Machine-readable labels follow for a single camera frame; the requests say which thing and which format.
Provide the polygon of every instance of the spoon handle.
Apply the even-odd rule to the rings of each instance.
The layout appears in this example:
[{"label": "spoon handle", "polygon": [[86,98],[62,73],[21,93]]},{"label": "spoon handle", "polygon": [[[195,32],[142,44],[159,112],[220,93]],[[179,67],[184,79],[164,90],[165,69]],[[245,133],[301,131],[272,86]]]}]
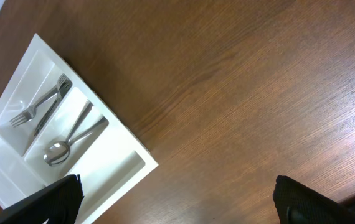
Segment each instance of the spoon handle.
[{"label": "spoon handle", "polygon": [[65,140],[66,142],[70,142],[71,141],[72,135],[79,128],[80,124],[82,123],[82,121],[84,121],[84,119],[89,114],[90,110],[92,110],[92,108],[93,108],[93,104],[90,101],[87,100],[86,104],[85,104],[85,107],[80,112],[77,121],[75,122],[75,124],[73,124],[72,129],[71,129],[70,133],[68,134],[68,136],[67,136],[67,138]]},{"label": "spoon handle", "polygon": [[105,117],[102,117],[99,121],[97,121],[94,125],[92,125],[92,127],[88,128],[86,131],[79,134],[73,140],[68,141],[68,145],[72,146],[75,142],[83,139],[86,136],[91,135],[97,127],[99,127],[101,124],[103,124],[105,122],[108,123],[107,119]]}]

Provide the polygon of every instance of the white plastic cutlery organizer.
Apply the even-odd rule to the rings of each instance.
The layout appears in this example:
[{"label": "white plastic cutlery organizer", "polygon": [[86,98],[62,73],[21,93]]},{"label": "white plastic cutlery organizer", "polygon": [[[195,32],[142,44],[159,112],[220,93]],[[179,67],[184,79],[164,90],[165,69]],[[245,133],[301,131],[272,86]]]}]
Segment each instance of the white plastic cutlery organizer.
[{"label": "white plastic cutlery organizer", "polygon": [[[63,75],[70,86],[60,94]],[[52,97],[44,100],[45,95]],[[50,166],[45,161],[49,150],[68,140],[88,104],[91,109],[73,134],[85,137],[75,137],[79,141],[70,144],[66,159]],[[103,125],[88,134],[96,123]],[[77,223],[91,223],[156,166],[129,129],[35,35],[0,98],[0,206],[6,208],[66,175],[80,174],[85,198]]]}]

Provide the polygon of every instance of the fork handle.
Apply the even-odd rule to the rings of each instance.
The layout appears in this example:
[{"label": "fork handle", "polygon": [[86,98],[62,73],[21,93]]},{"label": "fork handle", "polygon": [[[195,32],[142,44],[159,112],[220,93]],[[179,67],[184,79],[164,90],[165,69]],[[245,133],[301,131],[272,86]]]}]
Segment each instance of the fork handle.
[{"label": "fork handle", "polygon": [[51,90],[49,90],[46,94],[41,96],[35,103],[34,107],[37,108],[39,105],[45,103],[49,99],[51,99],[53,96],[57,94],[59,90],[57,89],[57,85],[55,85]]},{"label": "fork handle", "polygon": [[50,108],[47,110],[46,114],[43,116],[43,118],[39,121],[38,125],[36,126],[34,136],[37,136],[39,134],[39,132],[45,126],[45,123],[52,116],[53,112],[55,111],[57,106],[60,104],[60,102],[61,102],[61,99],[59,97],[57,97],[55,99],[54,103],[52,104],[52,106],[50,106]]}]

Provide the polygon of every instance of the cutlery tray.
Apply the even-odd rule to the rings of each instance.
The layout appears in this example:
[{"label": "cutlery tray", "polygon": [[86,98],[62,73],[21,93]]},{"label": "cutlery tray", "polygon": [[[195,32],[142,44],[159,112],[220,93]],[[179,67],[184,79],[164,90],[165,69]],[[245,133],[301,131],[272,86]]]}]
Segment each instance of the cutlery tray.
[{"label": "cutlery tray", "polygon": [[[13,128],[10,119],[49,91],[65,74],[72,87],[34,137],[55,97],[37,108],[29,122]],[[64,141],[85,102],[93,109],[76,133],[102,116],[108,125],[71,147],[68,159],[51,167],[44,150]],[[77,223],[91,223],[158,164],[115,114],[36,34],[0,98],[0,206],[6,208],[69,174],[80,174],[85,198]]]}]

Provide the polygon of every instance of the white object in corner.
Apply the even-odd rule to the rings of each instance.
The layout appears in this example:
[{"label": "white object in corner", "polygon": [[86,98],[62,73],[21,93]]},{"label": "white object in corner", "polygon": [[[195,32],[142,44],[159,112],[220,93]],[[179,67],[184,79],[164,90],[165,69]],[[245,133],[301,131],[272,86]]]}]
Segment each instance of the white object in corner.
[{"label": "white object in corner", "polygon": [[[33,137],[53,100],[41,105],[32,121],[13,128],[9,120],[51,89],[63,73],[72,81],[71,90],[40,134]],[[48,166],[44,149],[65,139],[87,100],[94,110],[77,133],[102,116],[108,126],[74,144],[63,164]],[[66,175],[80,174],[85,198],[77,223],[91,223],[157,166],[129,129],[36,34],[0,98],[0,206],[7,208]]]}]

